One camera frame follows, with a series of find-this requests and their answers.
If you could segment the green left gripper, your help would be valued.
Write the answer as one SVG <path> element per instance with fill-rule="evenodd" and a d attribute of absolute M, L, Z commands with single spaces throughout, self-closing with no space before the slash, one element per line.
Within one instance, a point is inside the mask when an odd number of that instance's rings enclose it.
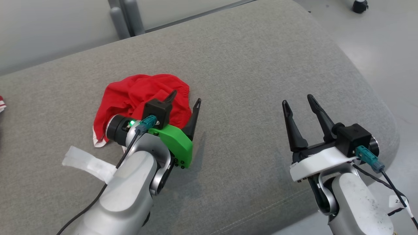
<path fill-rule="evenodd" d="M 173 90 L 164 100 L 164 104 L 172 104 L 177 95 L 177 90 Z M 177 164 L 182 168 L 189 168 L 193 155 L 193 139 L 197 120 L 200 112 L 201 98 L 198 98 L 192 108 L 192 114 L 187 124 L 181 129 L 173 125 L 166 125 L 163 129 L 151 128 L 148 132 L 152 135 L 157 134 L 166 147 L 178 159 Z"/>

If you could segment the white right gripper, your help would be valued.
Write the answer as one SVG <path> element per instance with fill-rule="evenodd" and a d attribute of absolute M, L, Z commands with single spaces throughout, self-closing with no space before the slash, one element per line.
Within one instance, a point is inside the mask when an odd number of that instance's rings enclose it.
<path fill-rule="evenodd" d="M 324 134 L 324 143 L 313 146 L 309 146 L 302 137 L 287 100 L 282 101 L 289 146 L 293 152 L 290 174 L 295 182 L 357 159 L 355 154 L 344 154 L 336 147 L 336 137 L 332 132 L 333 121 L 313 95 L 307 95 L 307 99 Z"/>

